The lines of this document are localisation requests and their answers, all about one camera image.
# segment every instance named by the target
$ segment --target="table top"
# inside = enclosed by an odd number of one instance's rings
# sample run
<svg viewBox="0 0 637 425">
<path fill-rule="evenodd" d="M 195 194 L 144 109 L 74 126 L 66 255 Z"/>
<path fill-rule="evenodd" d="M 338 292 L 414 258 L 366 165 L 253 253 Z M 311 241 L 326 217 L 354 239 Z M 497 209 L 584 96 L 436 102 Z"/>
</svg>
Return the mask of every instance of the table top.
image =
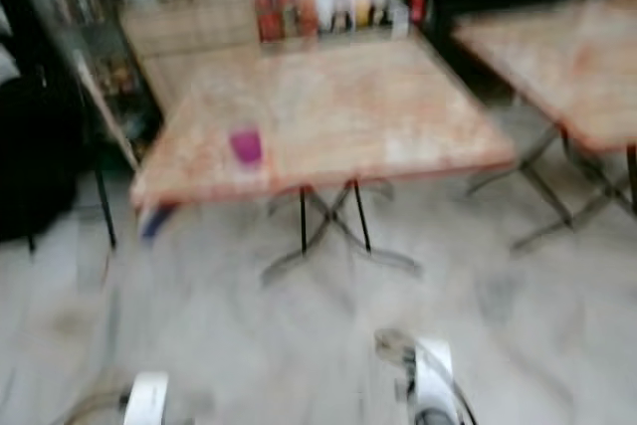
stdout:
<svg viewBox="0 0 637 425">
<path fill-rule="evenodd" d="M 457 37 L 584 148 L 637 143 L 637 0 L 470 19 Z"/>
<path fill-rule="evenodd" d="M 133 183 L 136 207 L 498 167 L 515 157 L 416 39 L 201 56 L 209 61 L 192 63 L 189 88 Z M 260 132 L 259 167 L 241 164 L 230 145 L 230 131 L 246 123 Z"/>
</svg>

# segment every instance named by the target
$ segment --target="metal table leg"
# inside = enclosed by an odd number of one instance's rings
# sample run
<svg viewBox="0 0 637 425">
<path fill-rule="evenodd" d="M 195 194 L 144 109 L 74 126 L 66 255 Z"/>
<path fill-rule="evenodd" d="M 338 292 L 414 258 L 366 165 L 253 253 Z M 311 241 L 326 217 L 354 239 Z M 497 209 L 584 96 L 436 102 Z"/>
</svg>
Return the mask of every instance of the metal table leg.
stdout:
<svg viewBox="0 0 637 425">
<path fill-rule="evenodd" d="M 117 247 L 117 236 L 115 235 L 115 227 L 112 224 L 112 215 L 110 214 L 108 195 L 106 194 L 106 186 L 104 185 L 104 176 L 98 164 L 95 166 L 95 173 L 98 183 L 98 193 L 100 194 L 100 204 L 102 205 L 102 212 L 104 213 L 106 228 L 108 229 L 108 239 L 110 240 L 110 246 L 115 249 Z"/>
<path fill-rule="evenodd" d="M 495 173 L 489 175 L 483 179 L 478 180 L 475 184 L 471 185 L 467 190 L 467 196 L 472 196 L 474 193 L 478 192 L 485 186 L 498 181 L 500 179 L 506 178 L 507 176 L 511 176 L 518 171 L 521 171 L 524 168 L 528 168 L 532 166 L 546 151 L 546 149 L 552 145 L 552 143 L 558 138 L 559 133 L 555 130 L 555 128 L 551 127 L 548 129 L 531 147 L 529 152 L 527 152 L 521 159 L 520 164 L 515 168 L 509 169 L 507 171 L 502 171 L 499 173 Z"/>
<path fill-rule="evenodd" d="M 297 188 L 299 190 L 299 196 L 301 201 L 301 234 L 302 244 L 301 248 L 289 253 L 282 258 L 275 261 L 262 276 L 264 284 L 270 283 L 275 278 L 280 277 L 285 272 L 289 271 L 294 262 L 305 257 L 307 253 L 312 250 L 324 237 L 324 233 L 330 224 L 333 224 L 337 229 L 347 238 L 354 246 L 361 251 L 379 262 L 388 265 L 396 265 L 411 273 L 419 273 L 420 267 L 416 261 L 403 256 L 398 253 L 383 251 L 372 248 L 371 241 L 369 239 L 369 231 L 367 229 L 367 222 L 365 220 L 364 210 L 362 206 L 362 200 L 360 197 L 360 188 L 357 181 L 347 182 L 331 206 L 328 206 L 317 194 L 317 192 L 311 186 L 303 186 Z M 358 206 L 358 214 L 360 216 L 361 226 L 363 229 L 364 241 L 361 241 L 349 227 L 340 219 L 338 212 L 345 204 L 345 200 L 351 192 L 356 195 L 356 204 Z M 322 215 L 322 221 L 317 230 L 307 238 L 307 204 L 312 205 Z"/>
<path fill-rule="evenodd" d="M 596 156 L 584 154 L 580 149 L 573 148 L 570 136 L 566 131 L 562 130 L 560 135 L 566 159 L 577 166 L 586 179 L 594 181 L 598 172 L 603 172 L 604 163 Z"/>
<path fill-rule="evenodd" d="M 535 191 L 539 193 L 542 199 L 548 203 L 553 210 L 561 218 L 561 222 L 564 226 L 570 227 L 572 222 L 572 216 L 570 211 L 564 203 L 557 197 L 555 192 L 548 186 L 543 178 L 537 174 L 532 167 L 526 167 L 521 169 L 522 175 L 529 181 L 529 183 L 535 188 Z"/>
<path fill-rule="evenodd" d="M 367 223 L 365 221 L 364 211 L 362 210 L 362 202 L 359 203 L 358 213 L 360 215 L 360 223 L 363 230 L 364 240 L 360 240 L 352 231 L 349 229 L 349 226 L 340 219 L 338 216 L 338 209 L 330 209 L 316 194 L 315 191 L 312 192 L 310 196 L 310 200 L 314 203 L 316 209 L 323 212 L 324 214 L 331 214 L 331 222 L 340 230 L 340 232 L 345 236 L 345 238 L 356 248 L 360 253 L 365 254 L 368 258 L 372 260 L 376 260 L 381 264 L 385 264 L 387 266 L 395 266 L 400 269 L 404 269 L 413 274 L 419 274 L 421 272 L 420 265 L 414 261 L 413 259 L 404 256 L 400 253 L 395 253 L 393 251 L 386 251 L 382 249 L 377 249 L 371 246 L 371 241 L 369 239 L 369 231 L 367 229 Z"/>
<path fill-rule="evenodd" d="M 299 199 L 301 202 L 301 248 L 297 249 L 291 253 L 282 256 L 278 260 L 276 260 L 272 265 L 263 273 L 262 280 L 264 284 L 268 284 L 274 279 L 282 276 L 284 273 L 292 269 L 295 265 L 295 262 L 303 257 L 305 257 L 309 251 L 313 250 L 314 247 L 320 242 L 320 240 L 324 237 L 325 232 L 327 231 L 327 227 L 331 222 L 331 218 L 329 213 L 324 213 L 321 223 L 318 225 L 315 232 L 307 238 L 307 195 L 311 194 L 310 188 L 308 186 L 303 186 L 301 188 L 297 188 L 300 191 Z M 349 196 L 351 192 L 350 189 L 343 189 L 340 191 L 336 199 L 334 200 L 334 204 L 332 206 L 333 209 L 339 209 Z"/>
<path fill-rule="evenodd" d="M 393 201 L 394 199 L 394 186 L 384 178 L 374 178 L 365 181 L 365 184 L 360 187 L 363 191 L 375 193 L 382 196 L 387 201 Z M 275 195 L 268 202 L 267 211 L 268 216 L 273 216 L 284 206 L 291 204 L 294 201 L 295 194 L 299 190 L 298 186 L 294 188 L 284 189 Z"/>
<path fill-rule="evenodd" d="M 627 148 L 626 159 L 628 163 L 628 174 L 616 182 L 611 181 L 600 168 L 595 166 L 597 164 L 596 161 L 588 162 L 585 166 L 579 161 L 576 161 L 575 164 L 580 168 L 586 178 L 592 179 L 602 186 L 601 194 L 586 203 L 577 213 L 568 213 L 570 216 L 568 224 L 565 224 L 562 218 L 562 221 L 552 223 L 516 241 L 512 245 L 512 250 L 520 251 L 538 239 L 564 229 L 564 226 L 568 226 L 572 231 L 576 231 L 587 224 L 590 219 L 599 214 L 613 201 L 633 218 L 637 219 L 637 158 L 635 157 L 635 153 L 634 146 Z M 626 198 L 623 193 L 628 187 L 631 188 L 632 201 Z"/>
<path fill-rule="evenodd" d="M 626 149 L 628 163 L 628 178 L 630 180 L 630 194 L 632 198 L 632 212 L 637 214 L 637 147 L 631 145 Z"/>
<path fill-rule="evenodd" d="M 36 252 L 36 240 L 34 237 L 33 228 L 31 227 L 30 209 L 27 204 L 26 198 L 21 192 L 18 192 L 18 201 L 22 227 L 24 228 L 25 234 L 27 236 L 27 244 L 29 245 L 29 254 L 33 256 L 33 254 Z"/>
</svg>

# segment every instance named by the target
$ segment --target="folding table base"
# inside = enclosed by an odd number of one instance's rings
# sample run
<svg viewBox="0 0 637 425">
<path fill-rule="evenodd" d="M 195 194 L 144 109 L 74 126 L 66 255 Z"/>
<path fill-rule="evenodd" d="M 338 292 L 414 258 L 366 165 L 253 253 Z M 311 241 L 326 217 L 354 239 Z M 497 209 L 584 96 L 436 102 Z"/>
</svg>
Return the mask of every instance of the folding table base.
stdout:
<svg viewBox="0 0 637 425">
<path fill-rule="evenodd" d="M 268 216 L 273 216 L 281 207 L 296 201 L 296 193 L 299 189 L 298 186 L 284 189 L 272 198 L 267 206 Z M 387 201 L 393 201 L 395 197 L 393 185 L 383 178 L 371 179 L 364 186 L 360 186 L 360 189 L 379 194 Z"/>
<path fill-rule="evenodd" d="M 381 180 L 381 184 L 384 188 L 383 195 L 393 197 L 393 190 L 391 188 L 391 185 L 384 180 Z M 301 248 L 275 261 L 272 266 L 270 266 L 263 273 L 264 283 L 269 283 L 275 278 L 281 276 L 289 269 L 291 269 L 297 260 L 304 258 L 314 247 L 316 247 L 320 243 L 320 240 L 324 237 L 329 225 L 334 225 L 336 227 L 336 230 L 339 231 L 352 246 L 354 246 L 359 252 L 364 253 L 372 260 L 376 260 L 389 266 L 395 266 L 397 268 L 404 269 L 405 271 L 413 274 L 420 273 L 420 266 L 413 259 L 399 253 L 384 251 L 373 248 L 371 246 L 369 231 L 367 229 L 367 222 L 365 220 L 365 213 L 362 205 L 362 199 L 360 197 L 360 187 L 357 181 L 352 180 L 345 183 L 331 206 L 327 205 L 320 198 L 315 189 L 310 185 L 286 190 L 284 194 L 292 194 L 296 191 L 299 191 L 299 199 L 301 203 Z M 352 191 L 356 197 L 358 215 L 360 217 L 360 224 L 363 233 L 362 240 L 358 238 L 351 231 L 351 229 L 349 229 L 347 224 L 341 219 L 339 215 L 339 211 L 344 206 L 345 200 L 349 197 Z M 273 202 L 271 202 L 271 206 L 269 208 L 271 212 L 274 212 L 280 205 L 280 198 L 282 198 L 282 196 L 278 195 L 273 200 Z M 322 214 L 321 223 L 318 225 L 317 229 L 310 237 L 308 237 L 306 218 L 306 210 L 308 205 L 312 206 L 319 213 Z"/>
<path fill-rule="evenodd" d="M 538 161 L 548 147 L 559 138 L 562 140 L 566 158 L 581 171 L 584 177 L 601 186 L 601 194 L 590 200 L 574 214 L 570 212 L 568 207 L 559 199 L 550 186 L 533 169 L 533 164 Z M 554 232 L 563 229 L 570 229 L 571 231 L 578 230 L 613 201 L 617 202 L 622 209 L 637 219 L 637 157 L 635 146 L 627 148 L 626 156 L 628 174 L 616 182 L 613 182 L 604 174 L 602 162 L 599 158 L 575 153 L 571 148 L 568 135 L 564 131 L 552 127 L 543 134 L 537 143 L 531 147 L 530 151 L 523 156 L 517 167 L 481 179 L 469 188 L 467 195 L 472 195 L 488 184 L 516 172 L 521 173 L 525 177 L 542 199 L 544 199 L 559 216 L 559 220 L 515 241 L 512 245 L 512 250 L 519 251 L 530 246 L 538 239 Z M 623 193 L 629 186 L 632 191 L 632 201 L 627 199 Z"/>
</svg>

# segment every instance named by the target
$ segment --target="wooden table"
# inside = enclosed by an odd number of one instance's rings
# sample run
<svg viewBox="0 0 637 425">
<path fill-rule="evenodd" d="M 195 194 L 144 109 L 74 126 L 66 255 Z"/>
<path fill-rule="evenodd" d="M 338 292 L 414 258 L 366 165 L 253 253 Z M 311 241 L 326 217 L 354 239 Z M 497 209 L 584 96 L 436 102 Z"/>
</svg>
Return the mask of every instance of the wooden table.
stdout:
<svg viewBox="0 0 637 425">
<path fill-rule="evenodd" d="M 517 242 L 516 248 L 564 226 L 574 229 L 612 200 L 637 214 L 637 0 L 572 0 L 539 12 L 472 19 L 461 24 L 457 37 L 552 123 L 551 131 L 511 172 L 520 171 L 560 221 Z M 592 173 L 603 194 L 574 215 L 533 169 L 560 136 L 571 159 L 571 138 L 591 154 L 627 154 L 629 174 L 616 184 L 597 162 L 578 158 L 576 163 Z M 629 185 L 632 201 L 622 194 Z"/>
<path fill-rule="evenodd" d="M 277 261 L 272 274 L 304 256 L 328 224 L 377 259 L 414 269 L 413 260 L 371 248 L 359 184 L 506 167 L 515 159 L 512 143 L 415 39 L 281 55 L 202 53 L 191 65 L 183 99 L 134 181 L 132 203 L 299 194 L 302 247 Z M 259 127 L 258 168 L 238 162 L 229 143 L 229 131 L 245 121 Z M 328 206 L 317 189 L 334 185 L 342 191 Z M 363 240 L 338 215 L 351 192 Z M 307 204 L 323 216 L 310 238 Z"/>
</svg>

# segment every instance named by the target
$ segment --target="tile floor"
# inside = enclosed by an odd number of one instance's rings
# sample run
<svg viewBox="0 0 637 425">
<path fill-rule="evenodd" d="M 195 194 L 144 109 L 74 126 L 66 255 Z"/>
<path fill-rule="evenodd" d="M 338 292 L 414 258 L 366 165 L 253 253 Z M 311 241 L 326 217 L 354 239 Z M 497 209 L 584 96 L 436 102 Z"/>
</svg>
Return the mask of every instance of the tile floor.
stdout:
<svg viewBox="0 0 637 425">
<path fill-rule="evenodd" d="M 500 114 L 521 147 L 541 130 L 531 112 Z M 542 168 L 581 202 L 591 189 L 564 165 L 556 148 Z M 407 424 L 400 371 L 373 352 L 387 326 L 449 341 L 481 424 L 634 423 L 637 228 L 611 207 L 580 234 L 513 257 L 512 240 L 551 211 L 519 177 L 471 200 L 466 180 L 397 183 L 393 203 L 365 198 L 376 245 L 421 261 L 422 278 L 328 235 L 266 288 L 260 273 L 298 245 L 295 207 L 274 218 L 263 201 L 183 208 L 146 245 L 127 181 L 112 181 L 111 257 L 86 212 L 58 221 L 32 258 L 21 243 L 0 248 L 0 423 L 46 425 L 80 394 L 160 369 L 168 423 Z M 83 423 L 120 423 L 96 419 Z"/>
</svg>

